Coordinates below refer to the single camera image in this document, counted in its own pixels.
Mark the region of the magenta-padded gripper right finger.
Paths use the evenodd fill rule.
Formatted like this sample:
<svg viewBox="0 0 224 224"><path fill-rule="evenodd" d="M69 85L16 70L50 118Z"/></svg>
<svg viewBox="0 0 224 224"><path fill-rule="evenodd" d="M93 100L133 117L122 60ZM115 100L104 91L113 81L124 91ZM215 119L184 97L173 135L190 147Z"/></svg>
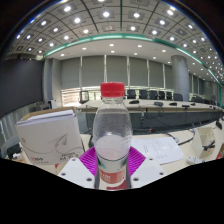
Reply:
<svg viewBox="0 0 224 224"><path fill-rule="evenodd" d="M127 160L127 187L140 188L165 176L165 171L152 157L146 157L134 147L129 150Z"/></svg>

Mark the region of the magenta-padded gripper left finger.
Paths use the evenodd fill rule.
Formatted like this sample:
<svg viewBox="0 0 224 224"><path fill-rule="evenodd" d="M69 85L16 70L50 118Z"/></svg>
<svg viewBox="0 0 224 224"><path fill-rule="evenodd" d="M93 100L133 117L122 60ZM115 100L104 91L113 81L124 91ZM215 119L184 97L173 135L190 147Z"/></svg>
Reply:
<svg viewBox="0 0 224 224"><path fill-rule="evenodd" d="M95 148L88 149L79 158L71 158L58 176L78 186L94 189L97 175L97 156Z"/></svg>

